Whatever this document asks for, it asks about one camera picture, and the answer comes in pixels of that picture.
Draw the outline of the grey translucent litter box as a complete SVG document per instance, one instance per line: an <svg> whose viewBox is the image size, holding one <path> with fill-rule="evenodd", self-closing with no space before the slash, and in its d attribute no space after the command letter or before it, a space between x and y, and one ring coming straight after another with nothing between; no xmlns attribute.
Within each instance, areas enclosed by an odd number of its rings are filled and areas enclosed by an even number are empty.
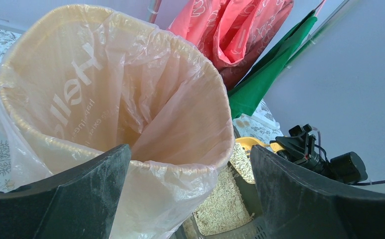
<svg viewBox="0 0 385 239"><path fill-rule="evenodd" d="M254 214L252 221L228 232L210 236L202 235L197 227L194 215L192 214L177 231L171 236L173 239L264 239L266 234L261 226L262 209L258 193L254 184L248 184L237 171L231 166L233 176L247 211Z"/></svg>

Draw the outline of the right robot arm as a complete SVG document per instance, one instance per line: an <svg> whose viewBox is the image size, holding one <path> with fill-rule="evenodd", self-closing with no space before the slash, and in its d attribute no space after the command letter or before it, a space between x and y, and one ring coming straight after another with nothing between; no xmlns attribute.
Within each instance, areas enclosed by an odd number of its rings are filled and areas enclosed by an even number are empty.
<svg viewBox="0 0 385 239"><path fill-rule="evenodd" d="M291 163L344 184L355 185L368 178L364 162L353 151L329 159L321 147L320 130L309 124L292 127L289 136L277 136L270 148Z"/></svg>

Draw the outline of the yellow litter scoop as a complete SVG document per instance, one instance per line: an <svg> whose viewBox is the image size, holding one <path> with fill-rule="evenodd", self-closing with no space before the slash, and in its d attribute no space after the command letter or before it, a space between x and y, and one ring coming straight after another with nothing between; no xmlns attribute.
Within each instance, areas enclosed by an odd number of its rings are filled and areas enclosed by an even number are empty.
<svg viewBox="0 0 385 239"><path fill-rule="evenodd" d="M251 166L251 149L253 146L259 145L268 148L274 153L285 150L277 142L263 143L254 137L240 137L235 139L233 154L229 160L232 167L248 184L255 184L254 174Z"/></svg>

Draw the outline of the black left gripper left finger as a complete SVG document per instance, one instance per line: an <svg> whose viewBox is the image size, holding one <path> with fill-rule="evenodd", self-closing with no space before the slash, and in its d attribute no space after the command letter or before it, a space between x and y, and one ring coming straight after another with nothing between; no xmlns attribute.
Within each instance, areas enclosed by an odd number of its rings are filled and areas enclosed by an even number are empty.
<svg viewBox="0 0 385 239"><path fill-rule="evenodd" d="M131 159L119 145L83 164L0 192L0 239L106 239Z"/></svg>

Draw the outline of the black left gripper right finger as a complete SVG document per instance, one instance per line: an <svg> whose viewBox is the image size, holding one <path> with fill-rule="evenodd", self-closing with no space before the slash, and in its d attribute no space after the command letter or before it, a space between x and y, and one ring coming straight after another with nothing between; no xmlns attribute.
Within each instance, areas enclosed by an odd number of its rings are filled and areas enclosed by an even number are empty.
<svg viewBox="0 0 385 239"><path fill-rule="evenodd" d="M350 186L251 149L255 184L271 239L385 239L385 193Z"/></svg>

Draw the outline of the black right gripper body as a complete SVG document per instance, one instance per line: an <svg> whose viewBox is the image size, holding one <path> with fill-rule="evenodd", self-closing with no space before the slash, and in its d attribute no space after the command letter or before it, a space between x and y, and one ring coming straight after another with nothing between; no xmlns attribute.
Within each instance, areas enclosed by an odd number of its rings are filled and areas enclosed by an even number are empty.
<svg viewBox="0 0 385 239"><path fill-rule="evenodd" d="M316 144L316 141L321 142L319 129L309 124L296 125L289 129L289 135L291 137L291 151L289 152L288 161L327 178L334 179L326 151L320 144Z"/></svg>

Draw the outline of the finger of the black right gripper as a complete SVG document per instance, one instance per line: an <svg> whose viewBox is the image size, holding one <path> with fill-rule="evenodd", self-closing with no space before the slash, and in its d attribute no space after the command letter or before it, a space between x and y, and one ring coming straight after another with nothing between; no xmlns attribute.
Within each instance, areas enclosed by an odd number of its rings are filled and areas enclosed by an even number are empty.
<svg viewBox="0 0 385 239"><path fill-rule="evenodd" d="M297 137L277 136L270 141L270 148L278 156L290 162L305 162L304 143Z"/></svg>

